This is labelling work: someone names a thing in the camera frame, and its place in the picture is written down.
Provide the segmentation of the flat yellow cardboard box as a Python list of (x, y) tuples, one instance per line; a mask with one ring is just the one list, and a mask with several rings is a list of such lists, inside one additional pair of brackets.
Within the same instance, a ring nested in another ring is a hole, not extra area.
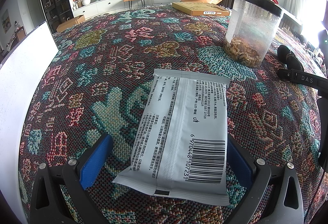
[(190, 16), (229, 16), (230, 11), (209, 3), (173, 2), (172, 7)]

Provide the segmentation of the white cardboard storage box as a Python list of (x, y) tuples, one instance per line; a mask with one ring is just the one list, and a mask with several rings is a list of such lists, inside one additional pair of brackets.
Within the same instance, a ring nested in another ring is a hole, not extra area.
[(57, 52), (43, 22), (9, 52), (1, 66), (1, 192), (21, 223), (27, 223), (18, 175), (23, 124), (36, 87)]

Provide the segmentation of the small black pouch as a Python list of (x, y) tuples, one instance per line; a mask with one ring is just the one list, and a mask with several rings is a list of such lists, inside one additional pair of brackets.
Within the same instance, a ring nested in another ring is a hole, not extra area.
[(298, 60), (296, 55), (285, 45), (280, 45), (277, 48), (277, 57), (279, 61), (284, 63), (289, 70), (295, 69), (304, 71), (302, 63)]

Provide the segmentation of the white round vase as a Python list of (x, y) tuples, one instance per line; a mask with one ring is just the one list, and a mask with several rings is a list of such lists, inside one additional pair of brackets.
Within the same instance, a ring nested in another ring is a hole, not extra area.
[(83, 6), (87, 6), (87, 5), (89, 5), (89, 4), (91, 4), (91, 0), (83, 0), (83, 1), (82, 1), (82, 5), (83, 5)]

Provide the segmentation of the brown cardboard box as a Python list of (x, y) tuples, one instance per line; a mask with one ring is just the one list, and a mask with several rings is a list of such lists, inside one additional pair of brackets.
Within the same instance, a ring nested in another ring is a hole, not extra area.
[(83, 23), (85, 21), (85, 17), (84, 15), (80, 15), (80, 16), (77, 16), (75, 18), (72, 18), (68, 21), (65, 21), (64, 23), (60, 24), (56, 31), (59, 33), (59, 32), (62, 32), (62, 31), (65, 31), (66, 29), (76, 25), (76, 24), (80, 24), (80, 23)]

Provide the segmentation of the clear jar with black lid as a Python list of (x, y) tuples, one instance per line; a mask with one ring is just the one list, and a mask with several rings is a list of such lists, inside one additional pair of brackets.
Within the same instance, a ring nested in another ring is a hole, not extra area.
[(282, 9), (270, 0), (234, 0), (223, 41), (225, 52), (242, 65), (259, 67), (282, 15)]

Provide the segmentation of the silver snack package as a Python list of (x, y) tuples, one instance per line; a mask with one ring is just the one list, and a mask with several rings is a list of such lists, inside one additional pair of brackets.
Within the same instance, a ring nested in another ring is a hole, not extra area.
[(227, 206), (229, 79), (155, 69), (130, 165), (114, 183), (150, 196)]

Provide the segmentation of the white tv cabinet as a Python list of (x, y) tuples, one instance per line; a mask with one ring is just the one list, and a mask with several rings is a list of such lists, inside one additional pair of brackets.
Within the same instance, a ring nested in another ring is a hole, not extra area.
[[(179, 2), (180, 0), (145, 0), (145, 6), (160, 6), (169, 5), (173, 2)], [(134, 1), (132, 9), (143, 8), (140, 1)], [(123, 0), (99, 0), (93, 2), (87, 6), (82, 6), (76, 10), (73, 10), (73, 16), (77, 17), (84, 15), (85, 19), (90, 19), (95, 16), (106, 13), (117, 13), (125, 10), (129, 10), (128, 3)]]

